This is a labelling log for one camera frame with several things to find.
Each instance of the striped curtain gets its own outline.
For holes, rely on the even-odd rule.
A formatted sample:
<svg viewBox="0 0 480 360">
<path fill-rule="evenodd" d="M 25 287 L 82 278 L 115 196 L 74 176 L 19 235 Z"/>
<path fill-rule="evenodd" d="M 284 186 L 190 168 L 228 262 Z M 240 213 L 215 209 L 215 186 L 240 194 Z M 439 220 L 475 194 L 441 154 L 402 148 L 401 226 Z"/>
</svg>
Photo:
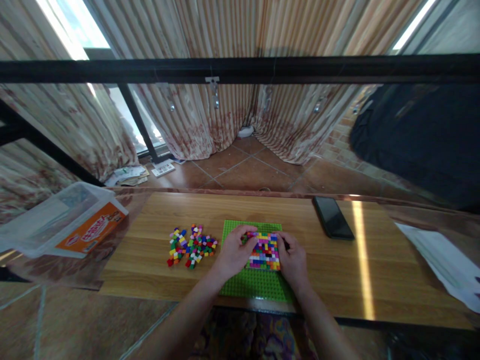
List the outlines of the striped curtain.
<svg viewBox="0 0 480 360">
<path fill-rule="evenodd" d="M 69 37 L 71 29 L 38 2 L 2 2 L 0 61 L 87 59 L 82 46 Z M 117 168 L 138 163 L 103 85 L 0 84 L 0 98 L 101 181 Z M 0 147 L 0 224 L 76 180 L 26 140 Z"/>
<path fill-rule="evenodd" d="M 120 59 L 353 56 L 385 54 L 422 0 L 86 0 Z M 301 164 L 359 92 L 357 85 L 170 85 L 176 111 L 154 84 L 138 85 L 176 157 L 224 150 L 242 125 L 283 160 Z"/>
</svg>

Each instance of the plastic storage box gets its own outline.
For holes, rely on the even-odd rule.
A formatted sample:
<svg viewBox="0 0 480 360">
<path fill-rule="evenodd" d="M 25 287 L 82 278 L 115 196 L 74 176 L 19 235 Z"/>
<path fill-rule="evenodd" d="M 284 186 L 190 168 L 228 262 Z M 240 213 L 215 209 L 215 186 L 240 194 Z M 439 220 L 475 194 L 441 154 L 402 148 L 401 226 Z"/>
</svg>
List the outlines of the plastic storage box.
<svg viewBox="0 0 480 360">
<path fill-rule="evenodd" d="M 128 213 L 113 191 L 76 182 L 0 227 L 0 251 L 84 258 Z"/>
</svg>

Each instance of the hand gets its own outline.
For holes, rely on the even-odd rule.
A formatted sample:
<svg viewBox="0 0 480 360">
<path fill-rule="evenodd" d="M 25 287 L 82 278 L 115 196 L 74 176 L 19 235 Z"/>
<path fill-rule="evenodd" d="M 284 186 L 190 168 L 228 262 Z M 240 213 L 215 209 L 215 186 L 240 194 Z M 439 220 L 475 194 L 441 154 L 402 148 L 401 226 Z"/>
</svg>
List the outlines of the hand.
<svg viewBox="0 0 480 360">
<path fill-rule="evenodd" d="M 250 225 L 239 225 L 228 234 L 221 246 L 220 255 L 213 264 L 212 270 L 221 275 L 227 281 L 244 268 L 249 260 L 255 245 L 258 243 L 256 237 L 251 237 L 242 244 L 242 235 L 246 232 L 256 232 L 257 228 Z"/>
<path fill-rule="evenodd" d="M 280 255 L 280 271 L 283 277 L 295 293 L 305 286 L 310 286 L 305 249 L 288 232 L 275 231 L 274 233 L 278 235 L 278 255 Z"/>
</svg>

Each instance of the orange label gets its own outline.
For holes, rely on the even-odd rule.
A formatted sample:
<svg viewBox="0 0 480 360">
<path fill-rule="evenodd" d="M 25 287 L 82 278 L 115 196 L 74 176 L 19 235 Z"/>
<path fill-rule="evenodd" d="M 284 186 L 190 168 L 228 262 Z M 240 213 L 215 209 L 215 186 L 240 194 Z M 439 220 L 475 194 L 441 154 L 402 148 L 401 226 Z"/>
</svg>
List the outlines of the orange label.
<svg viewBox="0 0 480 360">
<path fill-rule="evenodd" d="M 124 218 L 125 214 L 109 202 L 55 247 L 78 253 L 89 253 Z"/>
</svg>

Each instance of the green baseplate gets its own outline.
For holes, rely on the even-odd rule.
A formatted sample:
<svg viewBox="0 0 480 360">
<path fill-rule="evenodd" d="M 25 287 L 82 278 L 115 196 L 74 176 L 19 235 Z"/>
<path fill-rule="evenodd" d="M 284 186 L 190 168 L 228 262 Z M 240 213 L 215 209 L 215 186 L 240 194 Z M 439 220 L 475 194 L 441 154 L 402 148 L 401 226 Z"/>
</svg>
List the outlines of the green baseplate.
<svg viewBox="0 0 480 360">
<path fill-rule="evenodd" d="M 251 221 L 225 220 L 223 225 L 223 245 L 225 238 L 240 224 L 253 225 L 259 233 L 282 231 L 281 224 Z M 244 268 L 228 280 L 220 291 L 220 295 L 238 298 L 274 300 L 292 303 L 294 294 L 280 271 L 264 271 Z"/>
</svg>

